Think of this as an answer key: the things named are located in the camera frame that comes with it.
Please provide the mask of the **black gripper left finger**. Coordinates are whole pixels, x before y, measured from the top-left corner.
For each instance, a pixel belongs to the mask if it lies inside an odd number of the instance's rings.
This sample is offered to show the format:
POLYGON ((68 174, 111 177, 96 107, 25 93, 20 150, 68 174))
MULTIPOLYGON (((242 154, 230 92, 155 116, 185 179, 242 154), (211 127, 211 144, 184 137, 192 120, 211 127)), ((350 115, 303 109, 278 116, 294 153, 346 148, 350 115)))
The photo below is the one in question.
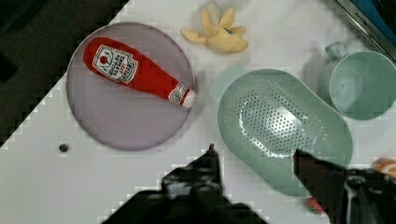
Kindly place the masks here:
POLYGON ((161 183, 161 192, 171 200, 177 196, 189 195, 194 188, 213 188, 223 192, 219 153, 215 150, 214 143, 209 145, 201 157, 165 175, 161 183))

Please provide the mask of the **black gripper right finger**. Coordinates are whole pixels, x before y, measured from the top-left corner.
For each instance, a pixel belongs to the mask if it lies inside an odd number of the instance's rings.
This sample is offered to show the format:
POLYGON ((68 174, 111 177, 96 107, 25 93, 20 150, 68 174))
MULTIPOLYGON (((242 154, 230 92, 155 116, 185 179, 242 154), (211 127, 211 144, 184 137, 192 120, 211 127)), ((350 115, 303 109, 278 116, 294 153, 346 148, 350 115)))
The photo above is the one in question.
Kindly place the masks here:
POLYGON ((331 224, 396 224, 395 178, 347 169, 296 150, 293 170, 331 224))

